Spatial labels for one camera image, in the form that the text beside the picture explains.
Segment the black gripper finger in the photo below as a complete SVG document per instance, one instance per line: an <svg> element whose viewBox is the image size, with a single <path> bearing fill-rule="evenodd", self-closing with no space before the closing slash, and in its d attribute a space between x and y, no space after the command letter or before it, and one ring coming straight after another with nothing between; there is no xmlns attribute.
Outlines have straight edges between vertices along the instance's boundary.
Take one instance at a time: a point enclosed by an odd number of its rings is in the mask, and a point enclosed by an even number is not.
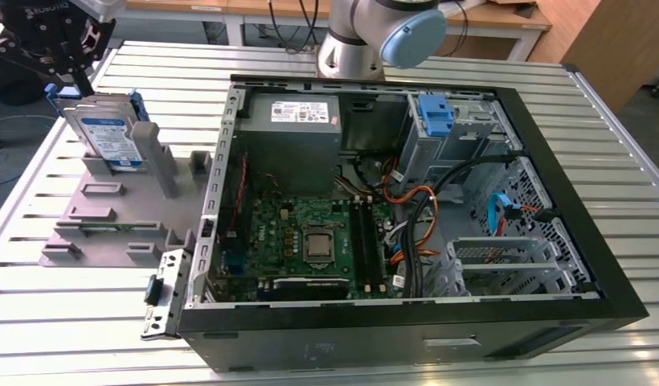
<svg viewBox="0 0 659 386"><path fill-rule="evenodd" d="M30 26L18 34L0 24L0 57L42 75L57 75L77 88L80 64L92 53L92 37L72 24Z"/></svg>
<svg viewBox="0 0 659 386"><path fill-rule="evenodd" d="M77 81L77 89L81 96L89 96L93 94L93 88L90 82L94 79L97 70L113 49L113 40L109 39L101 47L82 59L80 64L80 80Z"/></svg>

